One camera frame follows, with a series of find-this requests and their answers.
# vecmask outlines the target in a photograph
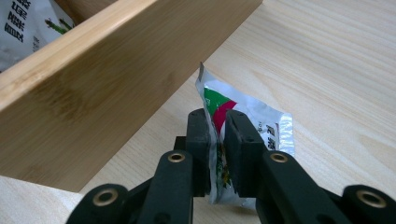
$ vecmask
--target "black plastic part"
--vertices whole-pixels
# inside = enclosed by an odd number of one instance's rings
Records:
[[[137,223],[192,223],[190,153],[173,150],[161,156]]]
[[[254,198],[261,179],[259,162],[267,148],[244,113],[229,110],[226,116],[224,147],[233,188],[240,197]]]
[[[331,191],[328,191],[327,189],[322,188],[323,191],[327,194],[327,196],[332,200],[332,202],[341,210],[344,212],[343,207],[341,205],[341,197],[339,195],[334,194]]]
[[[350,223],[291,155],[265,152],[261,173],[285,223]]]
[[[146,200],[146,196],[149,191],[149,186],[151,184],[152,178],[143,182],[134,189],[128,192],[127,199],[125,200],[125,205],[123,207],[123,217],[120,223],[135,224],[139,219],[140,212],[143,207],[143,203]]]
[[[274,201],[256,199],[256,211],[262,224],[285,223]]]
[[[348,186],[344,189],[341,205],[354,223],[396,223],[396,202],[377,189]]]
[[[210,192],[210,135],[202,108],[190,112],[185,141],[186,150],[193,156],[194,197],[205,197]]]
[[[175,139],[174,150],[186,150],[186,136],[177,136]]]
[[[121,185],[106,184],[92,189],[81,200],[67,224],[120,223],[128,190]]]

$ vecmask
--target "green graphic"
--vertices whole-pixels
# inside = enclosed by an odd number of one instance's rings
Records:
[[[229,102],[230,99],[221,95],[216,91],[212,91],[208,88],[204,88],[204,97],[206,100],[206,107],[209,111],[211,117],[215,114],[216,110],[226,102]]]
[[[61,35],[66,34],[68,31],[70,31],[71,29],[74,28],[74,24],[72,27],[69,24],[67,24],[67,22],[64,19],[59,19],[59,23],[60,23],[59,25],[53,23],[50,18],[48,18],[47,20],[44,20],[44,22],[48,25],[49,28],[52,28],[53,30],[55,30],[56,32],[58,32]]]

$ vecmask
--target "plastic packet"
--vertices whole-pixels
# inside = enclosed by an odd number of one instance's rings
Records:
[[[0,73],[73,28],[53,0],[2,0]]]
[[[259,132],[269,150],[280,150],[294,156],[292,116],[216,80],[201,64],[200,75],[195,86],[204,102],[206,120],[209,126],[211,145],[209,168],[211,191],[210,203],[227,203],[255,208],[255,199],[244,199],[234,192],[227,169],[225,150],[222,146],[225,130],[225,114],[228,109],[247,115]]]

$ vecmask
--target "wooden surface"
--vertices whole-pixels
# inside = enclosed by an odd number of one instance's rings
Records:
[[[16,64],[0,175],[80,191],[260,3],[118,1]]]
[[[80,24],[117,0],[55,0],[75,24]]]
[[[362,183],[396,199],[396,3],[266,0],[205,62],[218,78],[294,116],[296,159],[340,194]],[[80,192],[131,189],[202,106],[197,74]],[[5,223],[62,223],[80,194],[0,179]],[[254,212],[194,201],[194,223],[259,223]]]

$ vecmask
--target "bamboo board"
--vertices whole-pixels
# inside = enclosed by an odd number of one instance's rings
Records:
[[[0,76],[0,175],[80,190],[260,0],[118,1]]]
[[[116,0],[55,0],[76,24],[80,24],[110,6]]]

